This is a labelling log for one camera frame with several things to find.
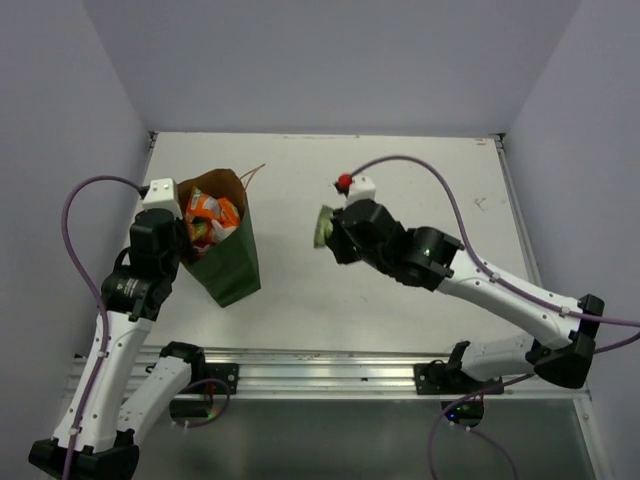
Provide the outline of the green candy packet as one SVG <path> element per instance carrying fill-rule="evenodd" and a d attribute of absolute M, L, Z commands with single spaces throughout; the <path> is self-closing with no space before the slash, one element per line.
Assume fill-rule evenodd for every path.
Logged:
<path fill-rule="evenodd" d="M 333 218 L 334 209 L 327 205 L 322 205 L 315 224 L 313 247 L 315 249 L 325 248 L 327 239 L 333 232 Z"/>

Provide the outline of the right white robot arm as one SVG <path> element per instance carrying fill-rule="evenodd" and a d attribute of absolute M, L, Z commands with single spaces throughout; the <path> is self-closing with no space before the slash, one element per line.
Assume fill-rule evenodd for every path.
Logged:
<path fill-rule="evenodd" d="M 329 248 L 341 265 L 364 262 L 402 285 L 467 301 L 521 329 L 502 340 L 457 343 L 445 364 L 428 368 L 431 383 L 467 393 L 503 376 L 536 375 L 563 388 L 584 386 L 601 299 L 565 297 L 476 263 L 457 238 L 432 227 L 406 229 L 373 200 L 322 207 L 314 245 Z"/>

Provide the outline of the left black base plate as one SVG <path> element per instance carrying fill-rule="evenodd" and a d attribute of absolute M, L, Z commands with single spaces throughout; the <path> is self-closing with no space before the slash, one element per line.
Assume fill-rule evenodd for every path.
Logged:
<path fill-rule="evenodd" d="M 240 379 L 240 366 L 231 362 L 206 363 L 197 368 L 180 394 L 235 395 Z"/>

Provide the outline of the green paper bag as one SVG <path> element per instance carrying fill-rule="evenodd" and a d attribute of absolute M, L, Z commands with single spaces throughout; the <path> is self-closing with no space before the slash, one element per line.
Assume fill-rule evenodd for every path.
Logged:
<path fill-rule="evenodd" d="M 231 169 L 213 169 L 178 185 L 183 216 L 193 217 L 197 191 L 218 201 L 226 199 L 238 212 L 239 225 L 230 235 L 210 246 L 201 246 L 183 258 L 191 276 L 222 308 L 261 288 L 259 260 L 247 194 L 248 184 Z"/>

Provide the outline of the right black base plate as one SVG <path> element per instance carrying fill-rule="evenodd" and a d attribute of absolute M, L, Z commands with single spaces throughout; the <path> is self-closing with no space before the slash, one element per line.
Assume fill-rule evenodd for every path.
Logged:
<path fill-rule="evenodd" d="M 492 395 L 504 393 L 501 380 L 478 381 L 460 370 L 448 370 L 441 360 L 418 363 L 413 366 L 413 379 L 417 395 L 468 395 L 488 389 Z"/>

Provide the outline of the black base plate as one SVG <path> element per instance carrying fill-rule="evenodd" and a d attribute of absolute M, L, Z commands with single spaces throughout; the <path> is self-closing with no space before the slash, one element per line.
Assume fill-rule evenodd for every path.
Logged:
<path fill-rule="evenodd" d="M 231 362 L 206 363 L 197 368 L 180 394 L 235 395 L 240 379 L 240 366 Z"/>
<path fill-rule="evenodd" d="M 413 366 L 413 379 L 417 395 L 468 395 L 488 389 L 492 395 L 504 393 L 501 380 L 478 381 L 460 370 L 448 370 L 441 360 L 418 363 Z"/>

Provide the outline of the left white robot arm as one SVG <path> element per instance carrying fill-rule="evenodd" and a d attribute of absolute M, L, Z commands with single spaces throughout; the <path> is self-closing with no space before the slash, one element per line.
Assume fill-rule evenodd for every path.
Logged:
<path fill-rule="evenodd" d="M 106 309 L 74 397 L 52 437 L 29 453 L 29 463 L 55 479 L 132 478 L 143 439 L 172 399 L 207 383 L 202 348 L 171 342 L 135 393 L 125 394 L 188 246 L 184 223 L 165 209 L 137 214 L 129 235 L 102 284 Z"/>

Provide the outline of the orange snack packet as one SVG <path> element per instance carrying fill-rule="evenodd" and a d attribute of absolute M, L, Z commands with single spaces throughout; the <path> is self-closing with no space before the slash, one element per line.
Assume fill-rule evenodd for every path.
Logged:
<path fill-rule="evenodd" d="M 185 214 L 187 225 L 196 219 L 206 219 L 215 228 L 217 244 L 227 239 L 241 224 L 236 207 L 227 198 L 214 198 L 193 187 Z"/>

